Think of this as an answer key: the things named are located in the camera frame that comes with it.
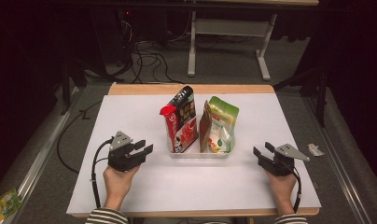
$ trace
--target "gray floor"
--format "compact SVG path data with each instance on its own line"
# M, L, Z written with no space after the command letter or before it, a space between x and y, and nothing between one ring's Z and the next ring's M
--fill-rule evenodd
M228 38L238 41L242 38ZM308 41L289 43L286 39L271 41L266 52L266 62L272 80L261 79L258 64L254 58L255 46L259 39L243 43L222 42L214 48L214 42L199 42L202 48L197 49L196 77L187 77L187 61L189 46L179 42L179 46L170 45L163 49L150 44L140 46L141 52L162 53L168 64L168 76L184 83L231 83L231 84L276 84L290 77L300 61ZM145 64L151 64L146 58ZM168 81L165 75L165 64L154 72L154 65L146 66L141 71L143 82ZM117 69L108 66L109 71ZM134 80L133 72L122 75L127 83ZM81 109L86 109L107 94L109 82L89 78L85 89L73 94L74 104L70 112L61 116L63 104L60 100L54 110L38 128L19 157L11 166L5 179L0 184L0 194L10 188L22 189L24 207L7 223L83 223L80 218L70 217L66 212L76 183L77 175L62 166L56 155L55 137L61 128L70 122ZM314 182L316 193L322 203L320 213L309 217L311 223L377 223L377 179L357 148L355 140L335 105L331 92L328 91L325 109L326 128L319 127L314 119L312 98L300 97L298 88L288 87L277 92L286 120L299 148L307 148L314 143L326 152L323 157L312 157L306 163ZM61 154L66 163L79 169L83 154L96 121L99 105L90 109L87 117L78 119L66 131L61 141ZM46 162L34 170L36 158L44 158ZM274 217L255 217L255 223L272 223ZM146 223L200 223L204 218L149 218ZM207 218L230 222L229 218Z

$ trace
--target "white tabletop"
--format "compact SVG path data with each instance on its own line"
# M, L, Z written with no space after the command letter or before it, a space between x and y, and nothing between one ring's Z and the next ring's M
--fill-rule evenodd
M263 155L268 141L278 147L296 146L284 113L274 93L195 94L198 122L203 103L213 95L240 108L235 126L236 145L226 159L173 159L167 149L164 117L160 109L174 96L107 95L102 103L91 140L77 178L67 214L87 216L95 208L91 187L91 164L96 149L117 131L134 142L145 139L154 149L133 180L121 211L132 217L233 216L274 214L275 204L268 178L253 154L257 147ZM192 146L199 147L199 140ZM105 147L98 159L107 157ZM96 166L101 204L105 201L102 172L106 161ZM299 211L311 214L321 206L302 161L296 160L302 182ZM296 198L293 190L292 202Z

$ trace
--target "person's left hand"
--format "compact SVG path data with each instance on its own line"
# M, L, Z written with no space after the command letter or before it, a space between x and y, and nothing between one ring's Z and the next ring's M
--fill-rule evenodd
M110 166L104 171L104 180L106 186L106 208L119 210L125 196L131 189L133 176L139 170L140 166L132 168L128 172L120 172Z

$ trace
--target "green snack bag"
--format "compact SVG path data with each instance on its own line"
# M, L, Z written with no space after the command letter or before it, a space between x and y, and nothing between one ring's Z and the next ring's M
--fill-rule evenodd
M209 101L212 127L208 148L215 153L230 153L235 145L234 128L239 108L213 96Z

